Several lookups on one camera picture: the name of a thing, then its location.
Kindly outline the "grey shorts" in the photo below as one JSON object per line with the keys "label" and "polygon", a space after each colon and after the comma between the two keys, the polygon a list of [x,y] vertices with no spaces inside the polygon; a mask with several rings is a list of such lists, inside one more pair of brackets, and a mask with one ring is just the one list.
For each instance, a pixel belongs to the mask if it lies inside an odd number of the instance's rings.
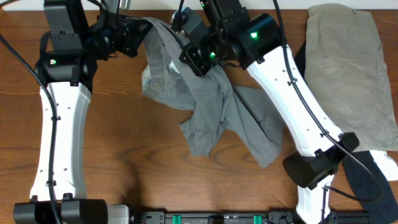
{"label": "grey shorts", "polygon": [[178,56],[188,40],[150,17],[144,37],[148,65],[142,94],[178,110],[192,110],[180,129],[194,156],[208,156],[225,129],[234,131],[265,168],[282,150],[284,122],[264,90],[232,85],[220,66],[197,77]]}

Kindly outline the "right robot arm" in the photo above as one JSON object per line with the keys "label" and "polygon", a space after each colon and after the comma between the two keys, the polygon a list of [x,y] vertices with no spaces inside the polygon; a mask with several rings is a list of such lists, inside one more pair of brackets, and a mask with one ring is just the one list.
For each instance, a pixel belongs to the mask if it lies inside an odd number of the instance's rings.
{"label": "right robot arm", "polygon": [[180,60],[202,77],[235,60],[260,84],[287,125],[296,152],[283,161],[298,187],[296,212],[304,223],[328,220],[328,194],[339,163],[359,146],[324,112],[300,74],[283,28],[263,13],[251,17],[239,1],[202,1],[204,16],[179,7],[172,26],[189,43]]}

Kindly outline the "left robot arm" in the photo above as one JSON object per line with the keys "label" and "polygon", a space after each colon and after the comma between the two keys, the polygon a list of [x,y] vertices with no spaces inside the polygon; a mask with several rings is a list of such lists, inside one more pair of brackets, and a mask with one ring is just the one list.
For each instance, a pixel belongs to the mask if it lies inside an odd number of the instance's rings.
{"label": "left robot arm", "polygon": [[42,138],[29,201],[14,206],[16,223],[132,223],[127,205],[89,199],[83,173],[85,120],[98,61],[135,57],[151,23],[121,15],[119,1],[100,1],[94,24],[81,1],[46,0],[49,31],[32,69],[40,85]]}

